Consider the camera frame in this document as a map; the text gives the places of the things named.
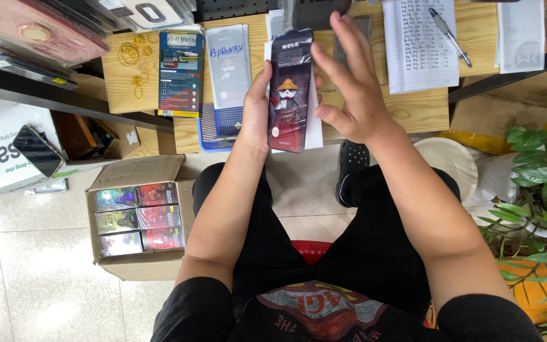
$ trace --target graphic print on t-shirt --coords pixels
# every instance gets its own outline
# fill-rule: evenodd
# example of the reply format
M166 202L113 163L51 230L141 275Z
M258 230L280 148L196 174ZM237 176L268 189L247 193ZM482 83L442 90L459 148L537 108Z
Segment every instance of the graphic print on t-shirt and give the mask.
M355 326L360 326L364 337L378 339L381 334L369 328L387 307L360 293L315 281L281 287L256 298L266 307L293 315L314 338L322 340L338 340Z

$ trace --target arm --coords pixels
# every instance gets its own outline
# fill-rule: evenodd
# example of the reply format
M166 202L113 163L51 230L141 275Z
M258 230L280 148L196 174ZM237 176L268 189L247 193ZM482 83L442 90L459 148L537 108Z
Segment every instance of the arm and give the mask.
M233 267L244 246L252 202L269 152L265 89L271 73L267 61L244 99L242 129L193 224L176 285L205 276L232 289Z
M319 106L316 116L355 143L367 144L379 162L411 244L425 264L434 303L470 293L515 301L478 227L414 148L385 108L370 43L348 16L330 16L350 70L312 45L315 61L341 90L343 111Z

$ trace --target pink phone case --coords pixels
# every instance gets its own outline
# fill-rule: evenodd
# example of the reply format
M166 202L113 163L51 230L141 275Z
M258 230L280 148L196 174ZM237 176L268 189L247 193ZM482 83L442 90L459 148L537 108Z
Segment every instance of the pink phone case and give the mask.
M110 51L89 31L34 0L0 0L0 38L67 66Z

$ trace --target tile floor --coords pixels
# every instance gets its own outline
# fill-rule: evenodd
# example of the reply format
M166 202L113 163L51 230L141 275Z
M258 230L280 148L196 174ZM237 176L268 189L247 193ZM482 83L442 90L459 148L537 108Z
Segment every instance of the tile floor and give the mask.
M334 198L337 153L268 158L273 208L293 240L332 242L354 217ZM187 155L178 178L228 155ZM149 340L174 282L122 282L92 264L84 190L99 171L71 176L67 193L0 195L0 342Z

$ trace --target blue plastic basket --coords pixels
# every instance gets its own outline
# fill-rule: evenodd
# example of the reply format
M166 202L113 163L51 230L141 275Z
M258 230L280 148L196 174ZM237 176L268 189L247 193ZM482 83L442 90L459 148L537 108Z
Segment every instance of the blue plastic basket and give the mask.
M237 136L235 124L242 122L244 107L216 110L213 104L202 105L202 117L198 119L199 147L206 153L231 151L234 141L212 142L217 136Z

